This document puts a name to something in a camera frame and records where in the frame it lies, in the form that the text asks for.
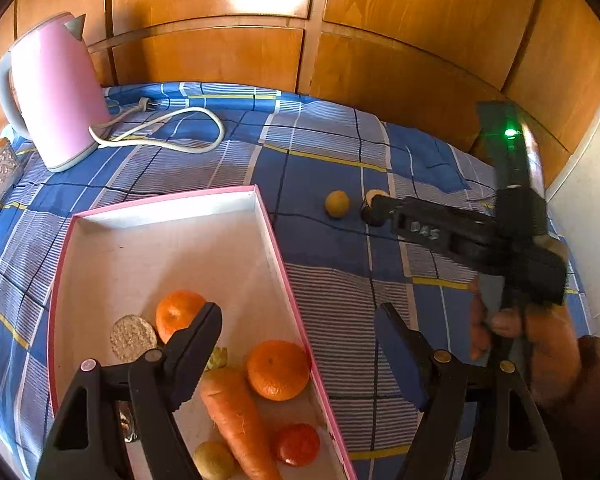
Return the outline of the person right hand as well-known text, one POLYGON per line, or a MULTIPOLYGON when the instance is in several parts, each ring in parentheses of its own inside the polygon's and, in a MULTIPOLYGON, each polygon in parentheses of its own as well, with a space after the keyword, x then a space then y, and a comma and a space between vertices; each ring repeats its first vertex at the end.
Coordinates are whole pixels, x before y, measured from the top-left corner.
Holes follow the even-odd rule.
POLYGON ((527 339, 531 348, 530 391, 536 404, 549 406, 562 399, 582 370, 579 345, 572 319, 565 306, 530 306, 524 313, 509 308, 488 315, 478 281, 468 285, 470 304, 469 356, 475 361, 491 348, 492 338, 527 339))

